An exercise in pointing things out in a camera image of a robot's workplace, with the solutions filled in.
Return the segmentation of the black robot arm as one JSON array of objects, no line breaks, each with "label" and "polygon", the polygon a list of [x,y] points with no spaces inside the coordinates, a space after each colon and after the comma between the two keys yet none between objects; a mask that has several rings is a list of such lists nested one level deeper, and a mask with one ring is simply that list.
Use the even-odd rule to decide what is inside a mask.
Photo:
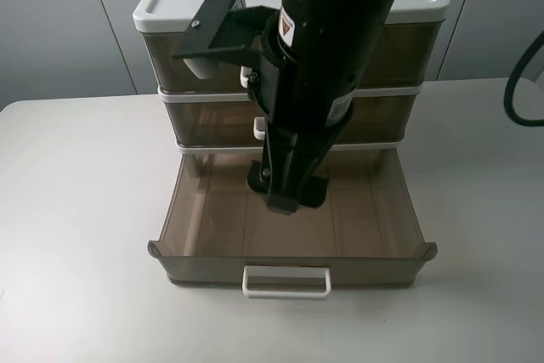
[{"label": "black robot arm", "polygon": [[252,88],[267,123],[249,186],[271,211],[319,207],[328,182],[315,175],[354,112],[357,88],[394,0],[281,0]]}]

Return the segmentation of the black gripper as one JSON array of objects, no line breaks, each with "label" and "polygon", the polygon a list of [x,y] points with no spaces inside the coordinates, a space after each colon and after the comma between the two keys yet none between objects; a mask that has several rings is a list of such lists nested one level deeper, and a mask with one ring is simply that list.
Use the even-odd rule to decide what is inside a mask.
[{"label": "black gripper", "polygon": [[248,82],[266,124],[262,159],[252,161],[246,182],[270,211],[294,214],[326,199],[328,179],[315,170],[352,116],[360,40],[276,18]]}]

